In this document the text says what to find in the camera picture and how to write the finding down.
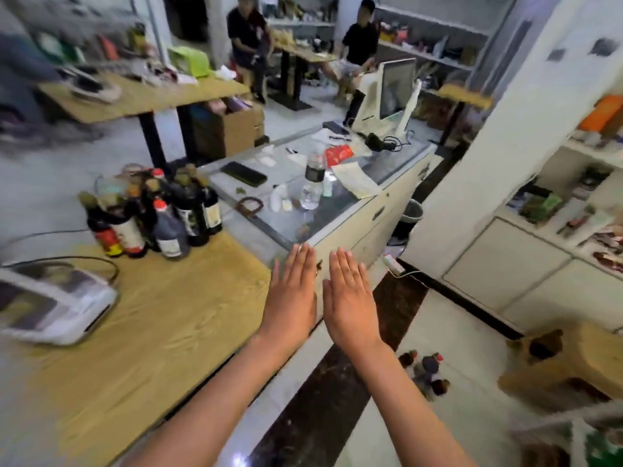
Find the drawer handle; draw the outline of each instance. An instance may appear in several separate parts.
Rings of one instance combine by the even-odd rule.
[[[375,219],[377,219],[379,216],[381,216],[381,214],[383,214],[383,212],[385,211],[385,207],[381,208],[380,210],[378,210],[374,216],[372,217],[372,221],[374,221]]]

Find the trash can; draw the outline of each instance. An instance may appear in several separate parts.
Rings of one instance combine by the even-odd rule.
[[[413,227],[419,220],[422,219],[423,216],[424,209],[422,208],[422,205],[411,198],[405,211],[403,211],[402,218],[400,218],[400,221],[396,226],[396,229],[394,229],[392,236],[396,238],[396,240],[406,241],[409,238],[409,233],[411,233]]]

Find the bottle label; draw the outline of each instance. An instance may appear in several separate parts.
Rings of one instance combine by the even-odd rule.
[[[205,208],[206,211],[206,222],[207,225],[211,228],[215,228],[222,223],[221,220],[221,207],[218,203],[212,205],[211,207]]]
[[[312,169],[308,165],[305,170],[305,178],[308,179],[310,182],[318,184],[324,180],[324,169],[319,171],[318,169]]]
[[[186,233],[189,236],[198,236],[199,224],[197,222],[197,214],[193,210],[180,210],[177,207],[176,209],[180,219],[182,219],[182,222],[184,223]]]
[[[134,218],[123,224],[111,225],[111,227],[115,230],[117,237],[119,237],[123,250],[136,254],[144,249],[145,239],[143,239]]]
[[[121,247],[119,239],[112,229],[98,231],[93,235],[108,257],[117,257],[123,254],[123,247]]]
[[[179,247],[177,239],[162,241],[158,239],[158,245],[165,257],[178,257],[182,255],[182,249]]]

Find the red bottle cap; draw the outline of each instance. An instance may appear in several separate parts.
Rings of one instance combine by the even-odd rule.
[[[164,202],[164,200],[154,200],[154,208],[156,210],[166,210],[166,203]]]

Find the black shirt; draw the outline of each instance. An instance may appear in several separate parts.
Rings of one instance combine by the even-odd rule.
[[[257,49],[260,46],[262,33],[266,31],[266,20],[259,11],[253,10],[249,19],[245,19],[238,8],[227,15],[227,34],[230,39],[240,39],[245,46]]]
[[[376,49],[379,45],[379,34],[372,23],[368,23],[368,26],[364,28],[355,23],[348,29],[342,44],[348,46],[347,61],[363,65],[370,57],[376,54]]]

